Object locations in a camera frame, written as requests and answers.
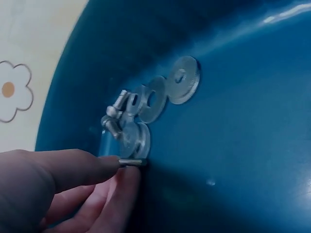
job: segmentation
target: flat washer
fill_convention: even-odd
[[[147,158],[150,150],[151,137],[150,131],[146,124],[139,122],[138,123],[140,140],[139,145],[136,151],[134,152],[133,157],[136,159],[145,159]]]
[[[120,155],[121,158],[129,158],[134,154],[140,144],[140,128],[136,123],[129,122],[124,127],[122,133]]]
[[[166,91],[173,104],[188,101],[200,82],[200,69],[196,59],[191,56],[179,58],[166,81]]]
[[[127,112],[123,112],[123,114],[119,120],[119,125],[120,125],[121,129],[123,129],[127,123],[133,122],[133,121],[134,121],[133,116],[130,116]]]
[[[145,91],[146,86],[140,85],[130,94],[126,105],[126,111],[130,116],[135,117],[143,105],[147,103]]]
[[[165,82],[166,80],[163,76],[156,76],[146,86],[146,100],[148,100],[151,94],[154,93],[155,101],[151,106],[148,106],[147,102],[143,104],[142,109],[138,115],[142,122],[147,124],[151,123],[155,121],[162,113],[167,99]]]

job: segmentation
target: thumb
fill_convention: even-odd
[[[118,156],[97,158],[78,149],[32,152],[29,158],[52,177],[56,193],[102,183],[114,176],[120,167]]]

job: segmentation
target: blue plastic surface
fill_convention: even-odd
[[[55,71],[36,150],[114,153],[101,140],[106,106],[190,55],[200,85],[149,125],[150,167],[129,230],[310,232],[309,10],[284,0],[90,0]]]

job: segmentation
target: finger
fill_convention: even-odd
[[[111,185],[116,184],[115,190],[90,232],[124,231],[137,197],[139,181],[140,172],[136,167],[126,167],[111,179]]]
[[[56,194],[45,216],[47,225],[61,220],[72,213],[94,191],[95,185],[79,186]]]
[[[108,197],[110,181],[111,179],[96,185],[92,194],[87,198],[87,200],[84,202],[80,210],[73,218],[62,222],[45,232],[87,232],[104,208]]]
[[[117,156],[97,158],[77,149],[34,152],[29,157],[52,177],[56,193],[104,182],[120,167]]]

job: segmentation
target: orange flower center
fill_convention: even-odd
[[[2,86],[2,94],[6,98],[10,98],[14,94],[14,91],[15,91],[15,87],[14,87],[14,84],[11,82],[6,82]]]

